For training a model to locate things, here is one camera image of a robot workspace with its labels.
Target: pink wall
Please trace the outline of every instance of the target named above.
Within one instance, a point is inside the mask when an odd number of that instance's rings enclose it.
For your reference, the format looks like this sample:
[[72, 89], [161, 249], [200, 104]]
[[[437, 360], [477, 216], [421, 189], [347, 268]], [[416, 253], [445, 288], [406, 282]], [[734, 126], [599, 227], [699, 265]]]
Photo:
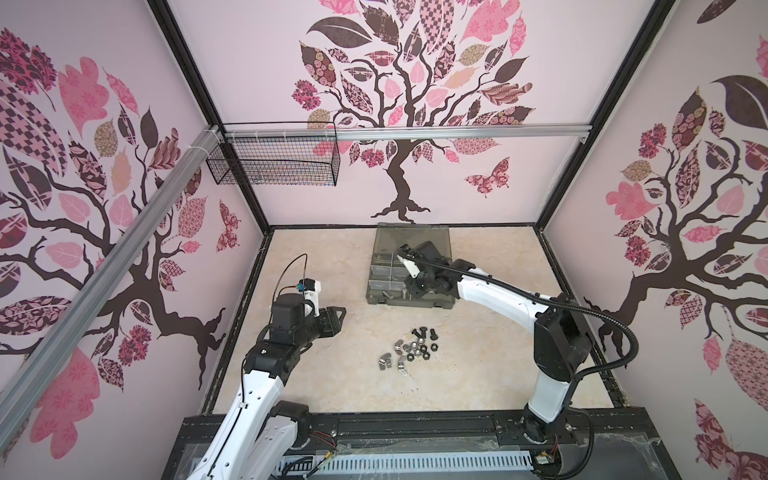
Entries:
[[[140, 0], [4, 5], [0, 27], [5, 385], [204, 120]], [[181, 419], [199, 412], [260, 237], [240, 192], [203, 166], [0, 475], [159, 477]]]
[[615, 373], [682, 477], [765, 478], [768, 4], [709, 4], [680, 3], [547, 234], [578, 296], [637, 334]]
[[[172, 3], [225, 121], [303, 121], [313, 115], [337, 124], [348, 121], [349, 127], [419, 126], [422, 108], [425, 126], [447, 124], [450, 118], [474, 124], [485, 113], [509, 108], [516, 108], [515, 113], [502, 117], [527, 124], [587, 123], [651, 4]], [[327, 18], [362, 33], [350, 34], [322, 22], [313, 28]], [[436, 28], [430, 18], [439, 19]], [[216, 41], [211, 41], [212, 31]], [[424, 61], [396, 58], [398, 45], [413, 50], [415, 42], [409, 37], [414, 32], [425, 46]], [[484, 74], [486, 58], [496, 48], [501, 57]], [[514, 65], [518, 73], [505, 75]], [[435, 67], [444, 73], [441, 78], [429, 76]], [[493, 87], [499, 90], [488, 91]], [[485, 123], [496, 120], [485, 118]], [[385, 155], [388, 142], [380, 141], [359, 145], [361, 156], [371, 149], [371, 161], [365, 164], [350, 156], [358, 147], [346, 144], [341, 147], [336, 187], [269, 185], [255, 190], [274, 224], [535, 221], [551, 182], [573, 150], [574, 138], [496, 141], [498, 145], [480, 148], [462, 148], [447, 140], [435, 141], [434, 147], [403, 141], [398, 143], [399, 156], [391, 158]], [[430, 150], [432, 159], [414, 157], [419, 148]], [[506, 172], [502, 166], [498, 177], [492, 176], [505, 158]], [[493, 190], [486, 197], [478, 186]], [[307, 208], [307, 198], [312, 208]]]

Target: aluminum rail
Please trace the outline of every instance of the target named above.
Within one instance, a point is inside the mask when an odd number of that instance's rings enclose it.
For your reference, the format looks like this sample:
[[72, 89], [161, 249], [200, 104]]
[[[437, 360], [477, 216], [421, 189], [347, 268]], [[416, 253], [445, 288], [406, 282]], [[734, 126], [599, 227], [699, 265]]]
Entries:
[[[337, 128], [339, 141], [403, 140], [411, 138], [500, 138], [500, 137], [586, 137], [589, 124], [530, 124], [530, 125], [469, 125], [466, 127], [388, 127]], [[228, 131], [227, 138], [245, 137], [317, 137], [328, 135], [330, 129], [294, 128], [243, 129]]]
[[62, 318], [50, 328], [38, 348], [5, 386], [0, 394], [0, 450], [21, 428], [61, 367], [69, 360], [85, 331], [123, 280], [195, 170], [208, 157], [208, 152], [219, 144], [217, 132], [217, 127], [209, 125], [197, 135], [160, 190], [152, 196], [104, 263], [74, 297]]

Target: wall mural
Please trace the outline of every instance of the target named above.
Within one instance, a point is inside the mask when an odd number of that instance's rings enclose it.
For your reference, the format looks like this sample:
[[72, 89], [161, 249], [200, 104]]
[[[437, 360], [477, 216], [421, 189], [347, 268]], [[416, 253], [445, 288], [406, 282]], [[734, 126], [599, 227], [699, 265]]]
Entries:
[[[56, 71], [38, 46], [29, 48], [5, 29], [0, 35], [0, 73], [14, 85], [0, 80], [0, 141], [13, 183], [5, 183], [0, 191], [0, 206], [11, 212], [0, 219], [0, 249], [8, 251], [0, 254], [0, 298], [16, 289], [17, 294], [30, 295], [2, 304], [0, 355], [27, 356], [40, 344], [40, 333], [70, 305], [69, 298], [40, 291], [29, 281], [38, 277], [52, 281], [45, 284], [51, 289], [61, 289], [56, 281], [67, 284], [66, 291], [82, 289], [162, 185], [181, 151], [176, 129], [161, 140], [150, 108], [140, 114], [128, 86], [90, 58], [81, 58], [79, 69], [66, 65], [64, 71]], [[46, 92], [56, 87], [74, 125], [69, 132], [57, 131], [32, 100], [42, 92], [53, 106], [56, 97], [51, 99]], [[111, 104], [119, 109], [107, 111], [111, 95], [119, 100]], [[92, 121], [101, 123], [91, 139], [84, 137], [83, 128]], [[159, 336], [195, 340], [200, 355], [198, 388], [202, 386], [206, 354], [218, 349], [223, 339], [214, 333], [224, 308], [216, 318], [203, 321], [169, 311], [165, 302], [166, 295], [176, 292], [174, 278], [184, 274], [175, 259], [202, 247], [194, 240], [207, 202], [206, 197], [195, 197], [200, 179], [198, 169], [131, 265], [132, 282], [105, 303], [85, 333], [100, 338], [94, 351], [76, 349], [40, 400], [30, 439], [40, 442], [52, 435], [54, 458], [66, 455], [76, 443], [74, 422], [93, 412], [91, 400], [100, 395], [99, 379], [110, 388], [126, 388], [124, 369], [145, 359], [151, 341]], [[57, 217], [57, 210], [65, 216]], [[221, 201], [220, 212], [224, 232], [216, 251], [237, 245], [240, 222]]]
[[[522, 14], [508, 21], [520, 9], [519, 0], [457, 0], [465, 7], [463, 15], [472, 12], [464, 31], [453, 28], [454, 0], [424, 0], [418, 8], [416, 0], [359, 5], [354, 0], [319, 1], [345, 16], [323, 18], [307, 32], [325, 35], [338, 48], [324, 51], [300, 42], [302, 61], [319, 91], [310, 81], [299, 80], [292, 96], [303, 109], [313, 111], [310, 127], [325, 128], [323, 122], [328, 121], [341, 127], [520, 124], [534, 110], [503, 107], [533, 88], [531, 83], [511, 82], [528, 59], [514, 58], [526, 36]], [[370, 52], [350, 58], [347, 49], [363, 45]], [[318, 108], [326, 99], [332, 107]], [[339, 151], [349, 152], [350, 164], [361, 160], [374, 168], [389, 162], [386, 173], [397, 195], [372, 217], [396, 212], [400, 220], [414, 223], [409, 211], [430, 210], [411, 200], [403, 170], [407, 160], [433, 162], [440, 154], [459, 162], [459, 154], [479, 154], [497, 145], [492, 138], [462, 138], [452, 146], [415, 139], [339, 142]], [[326, 149], [321, 143], [316, 153], [325, 154]], [[465, 180], [487, 195], [506, 185], [507, 169], [508, 158], [492, 174]]]
[[[713, 20], [731, 4], [716, 0], [698, 23]], [[762, 37], [756, 60], [768, 78]], [[749, 75], [713, 83], [725, 90], [724, 106], [711, 107], [697, 88], [671, 128], [659, 123], [641, 134], [642, 158], [621, 171], [628, 181], [606, 195], [614, 214], [627, 220], [616, 237], [626, 243], [624, 257], [633, 268], [627, 295], [610, 313], [628, 325], [649, 290], [669, 290], [665, 308], [679, 309], [681, 329], [699, 319], [706, 323], [702, 359], [712, 372], [720, 368], [721, 332], [727, 329], [725, 363], [731, 376], [768, 410], [768, 352], [754, 344], [768, 340], [768, 290], [757, 296], [739, 291], [744, 285], [768, 289], [768, 238], [754, 228], [768, 221], [768, 146], [740, 140], [730, 128], [733, 122], [768, 131], [768, 85]], [[712, 174], [715, 180], [706, 182]], [[604, 324], [598, 335], [603, 350], [610, 336], [623, 354], [621, 331]], [[768, 478], [768, 457], [735, 452], [709, 409], [699, 400], [696, 407], [704, 431], [695, 438], [701, 459], [712, 468], [724, 460], [731, 467], [728, 478]]]

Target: tree branch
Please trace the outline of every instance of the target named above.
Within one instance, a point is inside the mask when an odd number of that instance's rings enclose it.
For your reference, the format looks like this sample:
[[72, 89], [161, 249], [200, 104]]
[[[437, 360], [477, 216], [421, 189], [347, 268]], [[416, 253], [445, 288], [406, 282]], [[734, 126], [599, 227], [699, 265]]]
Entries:
[[32, 245], [29, 248], [29, 254], [24, 257], [23, 255], [20, 255], [18, 253], [15, 253], [13, 255], [0, 255], [0, 262], [21, 262], [26, 264], [29, 268], [32, 269], [35, 273], [37, 273], [40, 278], [43, 280], [53, 280], [54, 278], [58, 278], [60, 280], [64, 280], [65, 282], [72, 285], [74, 288], [78, 290], [83, 290], [83, 283], [74, 278], [69, 273], [63, 271], [62, 269], [56, 270], [55, 272], [49, 272], [47, 270], [43, 270], [35, 261], [35, 256], [38, 253], [38, 250], [41, 249], [41, 244], [45, 242], [47, 238], [40, 237], [40, 240], [35, 245]]

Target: patterned leaf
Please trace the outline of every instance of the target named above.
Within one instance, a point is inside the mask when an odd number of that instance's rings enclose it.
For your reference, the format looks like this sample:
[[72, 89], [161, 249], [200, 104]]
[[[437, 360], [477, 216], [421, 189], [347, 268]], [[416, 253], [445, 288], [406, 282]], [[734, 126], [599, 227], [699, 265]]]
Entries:
[[717, 337], [712, 335], [706, 342], [704, 342], [704, 361], [707, 362], [707, 366], [714, 372], [720, 367], [720, 359], [723, 358], [723, 354], [720, 351], [720, 344], [717, 342]]
[[419, 24], [413, 25], [413, 30], [408, 35], [406, 46], [402, 48], [402, 60], [409, 62], [419, 56], [422, 51], [422, 37], [419, 35]]
[[58, 265], [64, 268], [75, 268], [82, 260], [83, 246], [75, 242], [59, 242], [48, 245], [45, 252]]
[[746, 127], [768, 130], [768, 86], [757, 78], [732, 75], [715, 80], [725, 87], [725, 111], [731, 120]]
[[688, 290], [675, 290], [667, 297], [667, 302], [664, 307], [668, 306], [680, 306], [688, 300], [688, 297], [692, 295]]
[[386, 50], [372, 51], [371, 53], [366, 54], [366, 57], [373, 60], [373, 63], [377, 64], [379, 67], [386, 67], [395, 61], [395, 55]]
[[487, 45], [475, 44], [470, 45], [466, 50], [462, 52], [462, 55], [458, 58], [458, 62], [465, 67], [474, 65], [480, 60], [485, 51], [488, 50]]
[[399, 30], [397, 24], [383, 8], [362, 6], [362, 14], [366, 23], [373, 30], [373, 34], [385, 43], [397, 46]]
[[58, 296], [37, 296], [0, 309], [0, 333], [28, 335], [56, 323], [69, 307], [69, 300]]
[[724, 214], [736, 215], [744, 207], [744, 189], [741, 184], [729, 189], [717, 199], [717, 209]]
[[205, 198], [191, 198], [179, 213], [179, 235], [186, 238], [194, 237], [205, 218]]
[[723, 255], [717, 260], [715, 260], [715, 265], [713, 268], [714, 272], [716, 275], [722, 275], [724, 273], [733, 272], [735, 269], [744, 265], [744, 262], [749, 260], [751, 256], [752, 256], [751, 254], [747, 256], [742, 256], [742, 255], [733, 255], [732, 253]]
[[176, 161], [181, 156], [181, 150], [177, 147], [179, 132], [175, 128], [170, 130], [170, 138], [165, 137], [157, 145], [152, 155], [152, 161], [147, 166], [149, 170], [170, 170], [176, 166]]
[[416, 0], [394, 0], [392, 6], [395, 8], [395, 13], [397, 13], [397, 17], [400, 19], [400, 24], [405, 25], [413, 14]]
[[352, 103], [353, 107], [368, 114], [373, 112], [373, 104], [371, 103], [368, 94], [362, 91], [360, 87], [349, 83], [344, 78], [341, 79], [341, 83], [344, 87], [344, 94], [349, 99], [349, 102]]
[[424, 105], [413, 116], [413, 120], [416, 123], [416, 127], [421, 127], [424, 124], [424, 120], [426, 119], [426, 117], [427, 117], [427, 107], [426, 105]]
[[118, 133], [114, 131], [112, 120], [104, 122], [96, 127], [94, 133], [94, 145], [98, 154], [102, 157], [111, 157], [118, 151]]
[[720, 232], [722, 231], [723, 229], [716, 227], [715, 225], [704, 225], [688, 230], [683, 237], [686, 237], [693, 243], [704, 243], [713, 240], [720, 235]]
[[195, 253], [198, 248], [200, 248], [200, 244], [194, 240], [186, 242], [181, 246], [181, 249], [184, 250], [185, 253]]
[[119, 227], [129, 227], [134, 222], [134, 209], [124, 194], [109, 207], [109, 220]]
[[453, 68], [453, 62], [456, 59], [456, 47], [453, 40], [445, 44], [440, 51], [440, 56], [435, 60], [435, 81], [443, 79]]
[[629, 237], [634, 233], [635, 230], [640, 228], [640, 225], [642, 225], [643, 222], [639, 220], [632, 220], [630, 223], [627, 223], [624, 225], [621, 230], [619, 230], [619, 233], [616, 233], [616, 237]]
[[639, 182], [651, 173], [650, 163], [647, 160], [637, 160], [629, 164], [627, 168], [621, 171], [630, 182]]
[[443, 86], [446, 88], [461, 88], [472, 79], [472, 75], [475, 74], [475, 70], [477, 70], [477, 68], [463, 68], [462, 70], [459, 70], [448, 77], [448, 80], [445, 81]]
[[701, 297], [698, 295], [688, 300], [686, 303], [683, 303], [683, 307], [680, 308], [680, 328], [682, 329], [688, 323], [691, 323], [698, 318], [698, 316], [701, 315], [701, 310], [703, 308], [704, 305], [701, 302]]
[[51, 182], [48, 181], [45, 174], [31, 165], [11, 157], [4, 147], [2, 152], [18, 192], [40, 210], [48, 208], [51, 203]]
[[696, 148], [690, 151], [675, 177], [674, 186], [677, 191], [677, 199], [680, 201], [680, 208], [688, 205], [699, 190], [700, 169], [696, 151]]
[[389, 120], [386, 122], [387, 127], [397, 125], [402, 118], [402, 106], [395, 108], [391, 114], [389, 114]]
[[757, 405], [768, 410], [768, 353], [733, 339], [725, 355], [733, 379]]
[[488, 54], [485, 56], [485, 71], [491, 71], [497, 65], [498, 61], [502, 59], [505, 48], [507, 48], [507, 42], [505, 42], [501, 47], [496, 47], [488, 52]]
[[19, 245], [27, 234], [27, 217], [16, 214], [0, 220], [0, 248]]
[[347, 68], [344, 71], [352, 75], [352, 78], [354, 78], [357, 81], [368, 81], [371, 78], [373, 78], [373, 72], [365, 67]]
[[667, 266], [670, 264], [670, 260], [672, 260], [672, 254], [667, 252], [662, 252], [656, 255], [654, 258], [650, 259], [650, 262], [648, 265], [646, 265], [646, 270], [656, 270], [657, 272], [660, 272], [667, 268]]
[[69, 137], [69, 156], [85, 186], [103, 200], [107, 190], [107, 176], [93, 154]]
[[390, 140], [386, 144], [386, 159], [389, 161], [390, 158], [392, 158], [397, 153], [397, 143], [395, 141]]
[[112, 335], [112, 332], [109, 332], [107, 335], [104, 335], [101, 340], [98, 341], [94, 352], [91, 354], [91, 358], [94, 358], [96, 355], [102, 355], [108, 352], [113, 345], [114, 335]]
[[533, 88], [533, 84], [527, 83], [522, 87], [517, 84], [510, 85], [508, 83], [496, 85], [495, 87], [486, 88], [480, 90], [487, 99], [494, 105], [501, 104], [514, 104], [520, 99], [520, 95], [529, 92]]
[[658, 198], [664, 195], [664, 192], [660, 188], [646, 188], [645, 191], [651, 198]]
[[360, 144], [354, 143], [349, 148], [349, 164], [354, 164], [360, 158]]
[[452, 143], [456, 151], [464, 155], [480, 154], [491, 147], [500, 145], [493, 138], [457, 138]]
[[708, 141], [705, 141], [704, 143], [707, 144], [706, 161], [710, 168], [713, 168], [714, 170], [726, 170], [730, 168], [730, 157], [724, 148]]
[[339, 48], [329, 48], [328, 55], [332, 56], [334, 59], [342, 63], [349, 63], [349, 57], [346, 56], [346, 53], [344, 53], [344, 50], [341, 50]]
[[714, 20], [719, 17], [721, 13], [725, 12], [736, 0], [713, 0], [712, 3], [704, 10], [696, 23], [705, 23], [709, 20]]
[[120, 387], [123, 390], [123, 367], [119, 362], [101, 357], [98, 360], [98, 375], [106, 383]]
[[768, 147], [751, 141], [744, 141], [744, 160], [752, 170], [768, 170]]
[[319, 31], [341, 48], [355, 48], [371, 42], [371, 36], [363, 27], [344, 17], [324, 18], [312, 25], [306, 33], [311, 31]]
[[512, 26], [512, 35], [509, 38], [509, 51], [512, 53], [512, 56], [515, 56], [515, 54], [522, 48], [523, 43], [525, 43], [525, 33], [527, 31], [528, 28], [525, 26], [523, 16], [520, 15]]
[[746, 313], [745, 319], [750, 322], [768, 328], [768, 308], [756, 308]]
[[178, 263], [170, 259], [165, 259], [160, 263], [160, 267], [170, 276], [179, 276], [186, 270], [182, 270]]
[[526, 58], [528, 57], [515, 58], [503, 64], [496, 71], [496, 76], [493, 78], [494, 81], [497, 81], [498, 83], [504, 83], [513, 79], [513, 77], [520, 71], [520, 68], [523, 66], [523, 62], [525, 62]]
[[16, 262], [0, 264], [0, 298], [12, 292], [22, 279], [22, 269]]
[[164, 290], [168, 290], [169, 292], [176, 291], [173, 277], [165, 273], [163, 270], [157, 272], [157, 280], [160, 282], [160, 286], [162, 286]]
[[128, 163], [128, 156], [125, 154], [125, 149], [114, 158], [111, 179], [115, 195], [124, 192], [128, 188], [128, 185], [131, 184], [131, 164]]

